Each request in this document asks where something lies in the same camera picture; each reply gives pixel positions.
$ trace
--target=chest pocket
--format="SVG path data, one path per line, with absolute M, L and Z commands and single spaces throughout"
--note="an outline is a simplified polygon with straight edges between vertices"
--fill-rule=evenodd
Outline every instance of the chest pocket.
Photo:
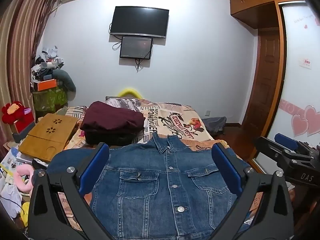
M 188 177 L 191 178 L 199 189 L 223 194 L 228 190 L 219 169 L 215 164 L 193 169 L 188 171 Z
M 159 188 L 158 177 L 156 171 L 121 171 L 117 196 L 134 199 L 155 195 Z

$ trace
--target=pink heart decoration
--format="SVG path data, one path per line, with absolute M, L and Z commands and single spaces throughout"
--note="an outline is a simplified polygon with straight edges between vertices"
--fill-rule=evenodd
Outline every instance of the pink heart decoration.
M 307 106 L 304 110 L 304 119 L 308 121 L 308 137 L 320 132 L 320 112 L 316 112 L 313 106 Z
M 292 116 L 291 126 L 295 137 L 304 134 L 309 128 L 308 121 L 301 119 L 298 114 Z

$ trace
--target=blue gripper pad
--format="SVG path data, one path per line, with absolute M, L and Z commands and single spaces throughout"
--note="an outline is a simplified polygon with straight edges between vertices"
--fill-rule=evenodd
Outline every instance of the blue gripper pad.
M 282 146 L 295 151 L 296 149 L 298 149 L 298 143 L 296 140 L 293 140 L 281 133 L 277 133 L 275 135 L 275 142 L 278 144 L 281 144 Z
M 229 158 L 236 158 L 231 148 L 224 149 Z M 217 165 L 225 183 L 227 184 L 231 193 L 236 194 L 238 197 L 242 193 L 241 177 L 226 157 L 225 153 L 219 148 L 218 144 L 212 146 L 211 155 L 214 163 Z
M 81 196 L 88 194 L 92 191 L 94 184 L 97 182 L 103 167 L 106 165 L 109 159 L 109 147 L 107 144 L 103 144 L 98 150 L 94 158 L 91 160 L 87 169 L 80 177 L 79 193 Z

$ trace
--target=curtain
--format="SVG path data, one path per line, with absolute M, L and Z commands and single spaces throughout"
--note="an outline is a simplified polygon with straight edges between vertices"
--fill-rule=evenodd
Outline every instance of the curtain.
M 0 108 L 18 100 L 33 110 L 30 69 L 49 13 L 56 0 L 13 0 L 0 20 Z M 7 124 L 0 121 L 2 146 L 12 140 Z

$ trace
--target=flower-shaped cutout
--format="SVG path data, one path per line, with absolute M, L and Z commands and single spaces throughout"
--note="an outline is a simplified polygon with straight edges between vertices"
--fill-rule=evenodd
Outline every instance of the flower-shaped cutout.
M 54 133 L 55 131 L 56 131 L 56 129 L 51 127 L 51 128 L 48 128 L 46 132 L 47 133 Z
M 55 119 L 53 122 L 54 122 L 55 124 L 57 124 L 57 123 L 61 123 L 62 120 L 61 120 L 61 119 Z

